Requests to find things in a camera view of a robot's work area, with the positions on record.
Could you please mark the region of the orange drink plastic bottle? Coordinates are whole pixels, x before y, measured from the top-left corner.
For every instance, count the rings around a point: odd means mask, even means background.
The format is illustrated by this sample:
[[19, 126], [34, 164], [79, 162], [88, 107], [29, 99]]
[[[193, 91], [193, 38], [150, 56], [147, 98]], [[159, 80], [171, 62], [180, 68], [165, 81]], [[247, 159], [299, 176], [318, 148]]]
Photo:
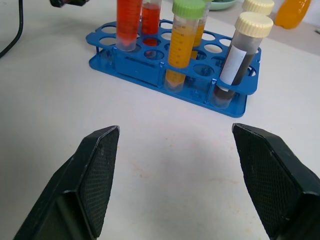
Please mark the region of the orange drink plastic bottle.
[[274, 24], [287, 30], [296, 28], [305, 17], [311, 2], [312, 0], [284, 0]]

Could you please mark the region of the red liquid tube green cap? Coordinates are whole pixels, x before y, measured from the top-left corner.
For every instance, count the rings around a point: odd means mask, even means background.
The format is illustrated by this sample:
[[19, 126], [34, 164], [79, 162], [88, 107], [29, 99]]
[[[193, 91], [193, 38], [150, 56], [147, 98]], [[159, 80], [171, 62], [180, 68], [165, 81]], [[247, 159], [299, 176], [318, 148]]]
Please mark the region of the red liquid tube green cap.
[[157, 46], [158, 40], [150, 37], [159, 31], [162, 0], [143, 0], [141, 9], [141, 33], [145, 37], [143, 43]]
[[116, 47], [125, 52], [136, 48], [142, 0], [117, 0]]

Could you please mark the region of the orange liquid tube green cap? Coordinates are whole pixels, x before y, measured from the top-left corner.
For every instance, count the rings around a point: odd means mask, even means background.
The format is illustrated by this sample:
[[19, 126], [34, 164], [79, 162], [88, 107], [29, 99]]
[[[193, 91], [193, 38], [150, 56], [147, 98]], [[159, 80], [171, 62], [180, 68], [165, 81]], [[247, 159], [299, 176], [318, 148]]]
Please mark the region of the orange liquid tube green cap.
[[201, 44], [202, 35], [204, 33], [204, 30], [205, 30], [205, 25], [206, 25], [208, 13], [209, 13], [210, 8], [211, 8], [212, 0], [203, 0], [203, 2], [205, 3], [205, 8], [204, 8], [202, 17], [198, 21], [197, 31], [196, 31], [196, 35], [195, 35], [194, 43], [193, 43], [193, 47], [194, 48], [198, 47]]
[[174, 14], [167, 63], [176, 69], [189, 65], [199, 19], [203, 16], [203, 0], [173, 0]]

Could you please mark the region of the brown liquid tube cream cap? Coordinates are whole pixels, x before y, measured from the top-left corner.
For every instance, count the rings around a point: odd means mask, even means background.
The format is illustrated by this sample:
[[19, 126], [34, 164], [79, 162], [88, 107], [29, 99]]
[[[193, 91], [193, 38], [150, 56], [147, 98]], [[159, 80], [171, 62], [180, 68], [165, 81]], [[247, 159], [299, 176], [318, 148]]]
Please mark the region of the brown liquid tube cream cap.
[[237, 86], [274, 25], [271, 18], [257, 12], [242, 12], [234, 25], [235, 31], [224, 59], [219, 79], [228, 86]]
[[244, 0], [242, 3], [242, 10], [244, 12], [254, 12], [269, 16], [274, 5], [275, 3], [273, 0]]

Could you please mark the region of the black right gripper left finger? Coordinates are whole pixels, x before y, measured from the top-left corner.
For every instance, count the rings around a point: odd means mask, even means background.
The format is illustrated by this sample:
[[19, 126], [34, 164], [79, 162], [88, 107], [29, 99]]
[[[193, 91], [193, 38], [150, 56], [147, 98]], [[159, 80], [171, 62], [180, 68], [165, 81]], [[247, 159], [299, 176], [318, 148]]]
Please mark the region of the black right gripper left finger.
[[52, 175], [13, 240], [97, 240], [115, 172], [120, 128], [96, 130]]

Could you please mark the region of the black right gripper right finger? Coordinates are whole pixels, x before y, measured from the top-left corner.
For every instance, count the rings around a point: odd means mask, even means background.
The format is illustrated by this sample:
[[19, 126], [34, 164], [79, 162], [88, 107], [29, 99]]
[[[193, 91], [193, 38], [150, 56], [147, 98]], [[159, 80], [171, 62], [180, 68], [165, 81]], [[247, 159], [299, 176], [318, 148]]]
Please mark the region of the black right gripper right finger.
[[244, 183], [270, 240], [320, 240], [320, 178], [277, 135], [234, 123]]

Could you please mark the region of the blue test tube rack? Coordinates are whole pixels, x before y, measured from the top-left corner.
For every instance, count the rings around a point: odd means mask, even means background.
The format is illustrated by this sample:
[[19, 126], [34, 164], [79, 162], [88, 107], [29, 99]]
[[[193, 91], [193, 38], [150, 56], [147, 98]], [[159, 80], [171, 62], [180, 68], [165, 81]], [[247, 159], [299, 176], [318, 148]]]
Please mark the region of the blue test tube rack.
[[116, 22], [100, 26], [86, 36], [87, 43], [96, 47], [96, 55], [89, 60], [90, 67], [233, 118], [242, 117], [246, 111], [247, 97], [258, 88], [261, 49], [256, 51], [241, 83], [229, 87], [235, 92], [229, 106], [217, 108], [211, 104], [211, 99], [214, 87], [224, 85], [219, 75], [228, 52], [228, 47], [221, 41], [231, 40], [231, 37], [205, 31], [204, 34], [212, 36], [213, 40], [202, 39], [200, 45], [194, 48], [197, 57], [190, 60], [188, 67], [173, 69], [186, 76], [183, 89], [173, 92], [164, 87], [166, 71], [172, 68], [168, 65], [170, 41], [165, 39], [164, 34], [171, 33], [171, 29], [162, 27], [171, 23], [170, 20], [160, 20], [156, 35], [139, 33], [133, 51], [122, 51], [114, 44], [102, 43], [103, 39], [116, 37], [114, 33], [104, 32], [105, 28], [116, 27]]

